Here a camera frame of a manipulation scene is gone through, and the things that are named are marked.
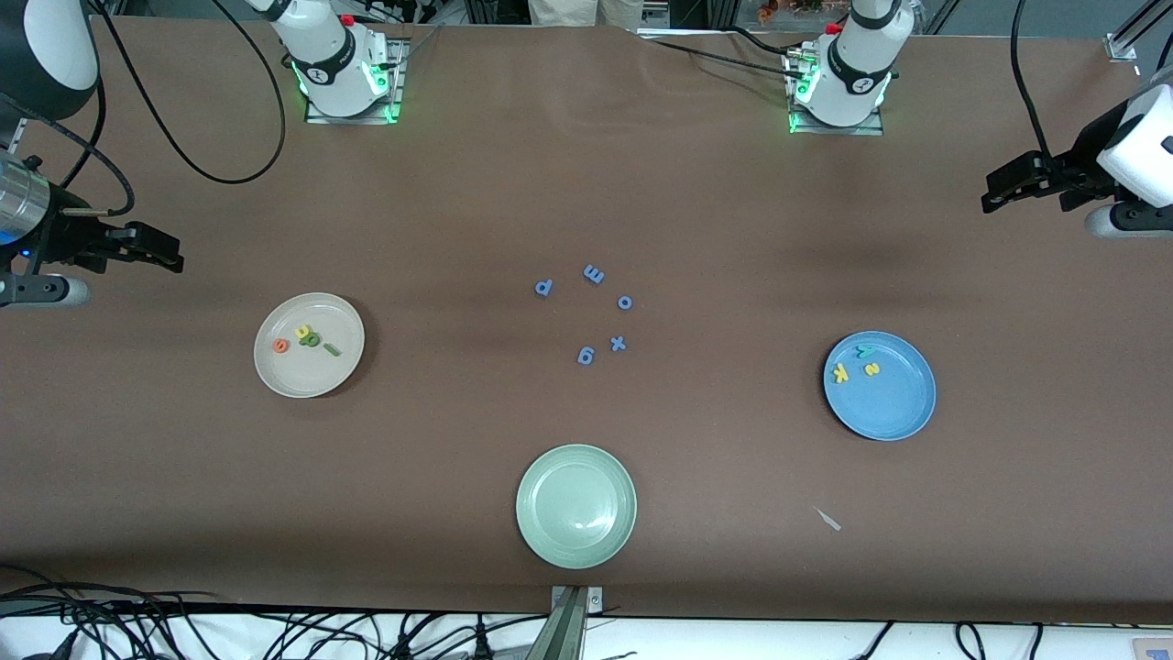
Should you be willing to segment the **beige round plate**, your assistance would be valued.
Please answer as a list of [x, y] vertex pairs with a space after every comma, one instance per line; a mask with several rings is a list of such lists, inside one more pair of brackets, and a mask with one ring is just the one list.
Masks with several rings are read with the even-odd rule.
[[[294, 327], [299, 325], [308, 325], [320, 336], [319, 346], [298, 343]], [[271, 351], [278, 336], [289, 339], [285, 354]], [[323, 343], [334, 343], [341, 356], [331, 356]], [[253, 365], [272, 392], [294, 400], [314, 399], [348, 380], [365, 343], [366, 329], [355, 306], [340, 295], [308, 292], [282, 302], [264, 318], [253, 342]]]

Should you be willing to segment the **blue round plate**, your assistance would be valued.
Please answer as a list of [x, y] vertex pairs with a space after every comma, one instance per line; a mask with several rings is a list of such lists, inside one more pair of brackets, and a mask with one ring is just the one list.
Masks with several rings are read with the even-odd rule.
[[[875, 355], [857, 359], [857, 343], [877, 346]], [[847, 365], [850, 380], [835, 385], [835, 363]], [[876, 362], [882, 372], [868, 377], [865, 365]], [[860, 437], [897, 442], [925, 429], [936, 409], [937, 388], [925, 355], [906, 339], [868, 329], [838, 341], [825, 360], [823, 396], [839, 422]]]

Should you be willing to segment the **brown table mat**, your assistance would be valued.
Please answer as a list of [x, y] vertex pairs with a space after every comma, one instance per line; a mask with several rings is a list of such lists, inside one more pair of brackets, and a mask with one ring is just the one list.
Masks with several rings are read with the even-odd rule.
[[[187, 267], [0, 312], [0, 563], [265, 605], [545, 611], [579, 581], [621, 617], [1173, 622], [1173, 241], [981, 212], [1032, 142], [1004, 40], [911, 40], [882, 137], [827, 137], [762, 72], [621, 29], [454, 27], [396, 125], [307, 125], [284, 76], [280, 161], [218, 185], [95, 38], [100, 145]], [[294, 400], [253, 342], [308, 292], [366, 343]], [[868, 329], [934, 372], [913, 437], [825, 400]], [[638, 498], [584, 571], [515, 518], [571, 444]]]

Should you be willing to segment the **pale green round plate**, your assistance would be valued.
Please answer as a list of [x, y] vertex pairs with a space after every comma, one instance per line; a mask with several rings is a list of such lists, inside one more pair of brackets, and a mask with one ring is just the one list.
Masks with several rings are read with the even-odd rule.
[[628, 468], [597, 445], [550, 448], [533, 460], [517, 487], [520, 535], [552, 567], [601, 567], [628, 544], [637, 515]]

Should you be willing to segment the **aluminium frame profile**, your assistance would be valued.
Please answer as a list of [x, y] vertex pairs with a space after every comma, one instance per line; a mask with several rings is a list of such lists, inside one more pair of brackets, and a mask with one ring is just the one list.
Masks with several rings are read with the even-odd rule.
[[1173, 12], [1173, 0], [1144, 0], [1114, 32], [1103, 38], [1111, 62], [1135, 61], [1135, 42]]

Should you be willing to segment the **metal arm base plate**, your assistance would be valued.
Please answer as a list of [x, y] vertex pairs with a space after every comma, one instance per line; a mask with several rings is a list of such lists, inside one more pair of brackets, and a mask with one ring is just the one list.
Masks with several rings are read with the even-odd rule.
[[788, 101], [788, 128], [789, 132], [811, 132], [822, 135], [845, 135], [845, 137], [882, 137], [884, 129], [880, 104], [884, 100], [884, 87], [891, 82], [891, 73], [884, 72], [883, 79], [856, 79], [847, 84], [848, 97], [853, 101], [848, 106], [861, 106], [856, 98], [872, 98], [869, 114], [856, 125], [830, 125], [818, 118], [809, 107], [804, 104], [804, 98], [811, 95], [812, 89], [818, 83], [820, 67], [818, 67], [818, 52], [811, 49], [788, 49], [781, 56], [784, 72], [796, 72], [796, 79], [788, 79], [786, 83]]
[[294, 63], [308, 124], [394, 125], [405, 95], [411, 42], [350, 38], [323, 62]]

